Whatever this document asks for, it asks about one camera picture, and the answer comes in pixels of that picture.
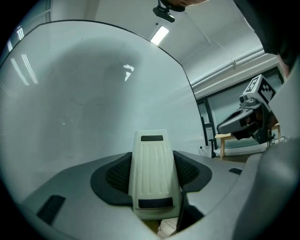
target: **wall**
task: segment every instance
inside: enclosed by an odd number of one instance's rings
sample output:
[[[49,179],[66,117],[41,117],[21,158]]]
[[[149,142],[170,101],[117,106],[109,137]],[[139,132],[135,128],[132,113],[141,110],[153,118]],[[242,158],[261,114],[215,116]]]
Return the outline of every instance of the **wall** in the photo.
[[[263,73],[264,77],[268,81],[268,83],[274,88],[276,92],[280,90],[282,87],[281,80],[278,76],[278,72],[276,70],[270,71],[268,73]],[[243,91],[246,89],[248,84],[250,83],[250,79],[244,81],[243,83],[240,83],[238,85],[234,85],[231,88],[225,89],[224,91],[220,91],[215,93],[212,96],[208,96],[207,100],[210,104],[210,109],[213,117],[213,122],[215,126],[215,131],[217,131],[217,125],[222,122],[226,117],[228,117],[231,113],[235,112],[239,107],[239,97],[243,93]],[[275,134],[275,139],[278,138],[278,132],[273,131],[273,134]],[[252,146],[252,145],[258,145],[257,141],[253,138],[248,139],[241,139],[241,140],[228,140],[225,142],[226,148],[241,148],[246,146]],[[220,140],[217,139],[217,146],[220,148]]]
[[[173,150],[198,154],[204,143],[180,64],[112,26],[39,26],[10,53],[0,79],[0,164],[18,202],[63,169],[132,151],[136,130],[167,129]]]
[[[210,37],[212,46],[199,46],[196,55],[187,56],[183,66],[191,83],[225,62],[261,46],[256,34],[246,22],[230,24]]]
[[[186,12],[209,37],[244,19],[232,0],[209,0],[187,7]]]
[[[51,21],[85,19],[88,0],[52,0]]]
[[[164,26],[169,33],[159,47],[181,62],[188,52],[193,51],[206,39],[185,12],[171,11],[175,17],[174,23],[157,17],[152,11],[157,4],[157,0],[102,0],[95,20],[123,27],[148,40],[151,40],[160,26]]]
[[[278,67],[277,58],[272,54],[265,54],[262,57],[259,57],[238,67],[236,70],[233,69],[226,74],[211,79],[206,84],[193,88],[193,90],[196,98],[200,99],[215,92],[231,87],[254,75],[260,74],[274,67]]]
[[[41,14],[42,12],[49,9],[51,5],[51,0],[39,0],[32,9],[27,13],[22,21],[29,21],[31,18]]]

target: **window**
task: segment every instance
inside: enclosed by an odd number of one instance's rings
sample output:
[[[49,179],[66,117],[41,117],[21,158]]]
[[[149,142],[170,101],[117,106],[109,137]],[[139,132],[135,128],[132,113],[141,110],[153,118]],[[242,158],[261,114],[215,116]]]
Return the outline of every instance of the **window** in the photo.
[[[262,75],[276,91],[280,89],[283,83],[283,78],[277,67],[262,73]],[[206,123],[205,130],[208,139],[211,139],[212,136],[217,133],[217,125],[228,117],[230,113],[233,113],[240,107],[239,96],[243,93],[251,79],[254,77],[255,76],[197,101],[201,115],[204,117],[204,122]],[[277,131],[273,131],[272,133],[275,134],[275,139],[278,138]],[[215,144],[220,147],[220,140],[215,141]],[[226,148],[258,145],[257,141],[253,138],[241,140],[232,139],[226,141],[225,144]]]

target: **white wall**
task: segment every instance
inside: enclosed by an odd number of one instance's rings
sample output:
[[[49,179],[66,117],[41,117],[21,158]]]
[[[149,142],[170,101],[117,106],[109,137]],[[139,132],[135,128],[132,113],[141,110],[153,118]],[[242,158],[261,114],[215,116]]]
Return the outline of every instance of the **white wall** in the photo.
[[[198,154],[204,144],[180,64],[112,26],[39,26],[10,53],[0,79],[6,103],[0,164],[18,202],[65,168],[132,151],[136,130],[167,129],[173,150]]]
[[[157,3],[157,0],[101,0],[95,20],[123,27],[149,39],[158,27],[155,24],[163,21],[152,12]]]
[[[226,74],[220,75],[219,77],[211,79],[209,82],[194,88],[195,96],[197,99],[206,97],[274,67],[278,67],[276,57],[272,54],[263,55],[256,60],[238,67],[236,70],[233,69]]]
[[[256,34],[245,22],[230,24],[210,39],[212,46],[199,46],[200,51],[198,50],[194,56],[187,56],[183,62],[191,83],[212,69],[261,45]]]
[[[85,19],[88,2],[89,0],[52,0],[51,21]]]
[[[209,37],[225,26],[243,20],[243,15],[233,0],[209,0],[187,7],[186,12]]]

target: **white pipe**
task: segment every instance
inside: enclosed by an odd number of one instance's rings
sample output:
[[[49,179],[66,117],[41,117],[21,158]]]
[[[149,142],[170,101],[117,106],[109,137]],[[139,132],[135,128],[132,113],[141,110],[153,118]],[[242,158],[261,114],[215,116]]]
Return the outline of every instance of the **white pipe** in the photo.
[[[239,72],[239,73],[237,73],[237,74],[242,75],[243,73],[246,73],[246,72],[248,72],[248,71],[250,71],[250,70],[252,70],[252,69],[259,68],[260,66],[264,66],[264,67],[262,67],[260,70],[258,70],[258,71],[256,72],[256,74],[259,74],[259,73],[261,73],[261,72],[263,72],[263,71],[266,71],[266,69],[271,69],[271,68],[273,68],[273,67],[276,65],[276,62],[272,63],[272,61],[274,61],[274,58],[269,59],[269,60],[266,60],[265,62],[261,62],[261,63],[255,65],[255,66],[249,67],[249,68],[247,68],[247,69],[245,69],[245,70],[243,70],[243,71],[241,71],[241,72]],[[232,76],[227,77],[227,78],[222,79],[222,80],[220,80],[220,81],[218,81],[218,82],[216,82],[216,83],[214,83],[214,84],[212,84],[212,85],[210,85],[210,86],[208,86],[208,87],[206,87],[206,88],[204,88],[204,89],[201,89],[201,90],[195,92],[195,97],[196,97],[196,99],[199,99],[199,98],[203,98],[203,97],[205,97],[205,96],[208,96],[208,95],[210,95],[210,94],[213,94],[214,92],[221,91],[221,90],[223,90],[223,89],[225,89],[225,88],[228,88],[228,87],[230,87],[230,86],[233,86],[233,85],[235,85],[235,84],[237,84],[237,83],[242,82],[243,80],[249,78],[251,75],[252,75],[252,74],[248,74],[247,77],[243,77],[243,78],[239,79],[238,81],[232,82],[230,85],[226,85],[226,86],[223,86],[222,88],[218,88],[218,90],[212,90],[211,92],[207,92],[207,91],[206,91],[206,90],[208,90],[209,88],[212,88],[212,87],[216,86],[217,84],[226,82],[226,81],[228,81],[228,79],[232,78]],[[197,97],[197,96],[196,96],[197,94],[199,94],[200,92],[203,92],[203,91],[206,91],[206,93],[203,94],[203,95],[201,95],[201,97]]]
[[[256,54],[256,53],[258,53],[258,52],[261,52],[261,51],[263,51],[263,47],[262,47],[262,46],[257,47],[257,48],[255,48],[255,49],[249,51],[249,52],[246,52],[245,54],[241,55],[240,57],[238,57],[238,58],[236,59],[236,62],[241,61],[241,60],[243,60],[243,59],[245,59],[245,58],[248,58],[248,57],[250,57],[251,55],[254,55],[254,54]],[[218,73],[218,72],[220,72],[220,71],[222,71],[222,70],[224,70],[225,68],[228,68],[228,67],[230,67],[230,66],[233,66],[232,61],[227,62],[227,63],[225,63],[225,64],[222,64],[222,65],[218,66],[217,68],[214,68],[213,70],[211,70],[211,71],[208,72],[207,74],[202,75],[202,76],[201,76],[200,78],[198,78],[196,81],[191,82],[192,87],[198,86],[198,83],[200,83],[200,82],[206,80],[208,77],[210,77],[210,76],[212,76],[212,75],[214,75],[214,74],[216,74],[216,73]]]
[[[250,61],[252,61],[252,60],[254,60],[256,58],[259,58],[259,57],[263,56],[264,54],[265,54],[264,50],[261,50],[259,52],[254,53],[254,54],[251,54],[251,55],[245,54],[242,57],[238,57],[237,60],[236,60],[236,67],[244,65],[246,62],[250,62]],[[234,68],[234,65],[233,65],[232,62],[231,62],[231,64],[229,64],[229,63],[227,63],[227,64],[229,66],[227,66],[225,68],[220,68],[221,69],[220,71],[216,72],[213,75],[210,75],[210,76],[204,78],[202,81],[200,81],[200,82],[198,82],[196,84],[193,84],[192,87],[193,88],[199,87],[199,86],[207,83],[211,79],[216,78],[216,77],[218,77],[218,76],[220,76],[222,74],[225,74],[225,73],[229,72],[231,69]]]

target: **ceiling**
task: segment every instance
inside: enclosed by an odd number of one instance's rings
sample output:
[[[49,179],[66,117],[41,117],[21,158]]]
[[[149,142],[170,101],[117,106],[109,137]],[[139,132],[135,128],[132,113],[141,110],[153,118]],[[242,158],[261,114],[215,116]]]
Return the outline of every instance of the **ceiling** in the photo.
[[[155,16],[157,0],[52,0],[51,21],[85,19],[113,24],[148,40],[169,30],[159,47],[180,62],[191,82],[220,64],[261,46],[233,0],[208,0],[172,12],[174,23]]]
[[[152,12],[155,6],[157,0],[100,0],[95,20],[121,26],[146,39],[165,26],[169,33],[159,46],[179,62],[206,46],[210,36],[225,26],[243,20],[232,0],[209,0],[187,7],[184,13],[172,12],[174,23],[156,17]]]

